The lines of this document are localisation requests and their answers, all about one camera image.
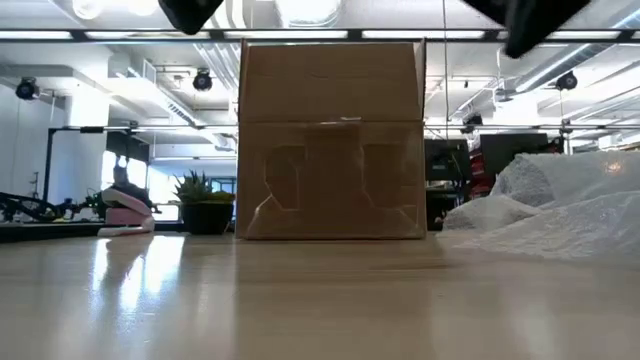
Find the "table surface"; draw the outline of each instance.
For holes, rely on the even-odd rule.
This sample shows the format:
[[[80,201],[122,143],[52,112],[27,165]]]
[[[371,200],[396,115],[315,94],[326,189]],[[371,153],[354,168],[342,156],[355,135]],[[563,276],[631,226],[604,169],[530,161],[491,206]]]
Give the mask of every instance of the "table surface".
[[[640,268],[436,241],[0,245],[2,359],[638,359]]]

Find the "ceiling light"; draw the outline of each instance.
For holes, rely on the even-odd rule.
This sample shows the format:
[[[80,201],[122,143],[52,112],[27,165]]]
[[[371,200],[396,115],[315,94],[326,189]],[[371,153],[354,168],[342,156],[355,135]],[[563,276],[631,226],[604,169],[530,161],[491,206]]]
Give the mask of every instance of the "ceiling light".
[[[129,11],[138,16],[149,16],[158,8],[158,0],[129,0]]]
[[[156,157],[152,162],[156,161],[188,161],[188,160],[236,160],[235,156],[165,156]]]
[[[104,10],[107,0],[73,0],[73,12],[83,20],[93,20]]]
[[[578,39],[615,39],[618,37],[617,30],[612,31],[556,31],[549,35],[547,39],[554,40],[578,40]]]
[[[140,40],[171,40],[171,39],[207,39],[209,34],[199,32],[195,35],[185,35],[179,31],[87,31],[85,33],[90,39],[99,40],[122,40],[122,39],[140,39]]]
[[[345,30],[225,31],[227,39],[344,39]]]
[[[322,26],[333,22],[342,0],[276,0],[285,27]]]
[[[67,31],[2,31],[0,30],[0,39],[67,40],[71,38],[72,38],[71,34]]]
[[[480,39],[484,31],[479,30],[366,30],[362,36],[367,39]]]

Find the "cardboard box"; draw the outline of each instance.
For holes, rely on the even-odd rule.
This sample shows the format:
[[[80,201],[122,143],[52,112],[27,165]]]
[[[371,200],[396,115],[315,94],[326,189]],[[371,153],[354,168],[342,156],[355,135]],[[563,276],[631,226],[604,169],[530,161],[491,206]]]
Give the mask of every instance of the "cardboard box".
[[[424,44],[243,47],[236,235],[425,235]]]

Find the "potted plant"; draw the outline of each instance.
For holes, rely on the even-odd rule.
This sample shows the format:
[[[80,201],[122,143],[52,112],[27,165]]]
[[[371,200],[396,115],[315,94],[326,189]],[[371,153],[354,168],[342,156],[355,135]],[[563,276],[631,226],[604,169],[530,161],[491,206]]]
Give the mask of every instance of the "potted plant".
[[[182,202],[182,222],[187,231],[194,235],[223,234],[233,216],[235,195],[213,192],[204,172],[199,176],[191,171],[190,176],[184,176],[184,181],[176,179],[175,194]]]

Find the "pink object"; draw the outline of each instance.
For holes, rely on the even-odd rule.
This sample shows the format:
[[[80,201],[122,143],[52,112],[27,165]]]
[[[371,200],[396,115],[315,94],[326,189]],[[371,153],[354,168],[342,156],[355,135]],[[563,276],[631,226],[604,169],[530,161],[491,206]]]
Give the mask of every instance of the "pink object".
[[[148,216],[126,208],[107,209],[107,225],[140,225]]]
[[[117,190],[107,189],[102,192],[102,200],[109,206],[121,204],[126,208],[107,209],[107,225],[121,225],[120,228],[103,228],[98,232],[98,236],[123,236],[144,234],[152,232],[155,221],[151,216],[151,209],[142,201],[121,193]]]

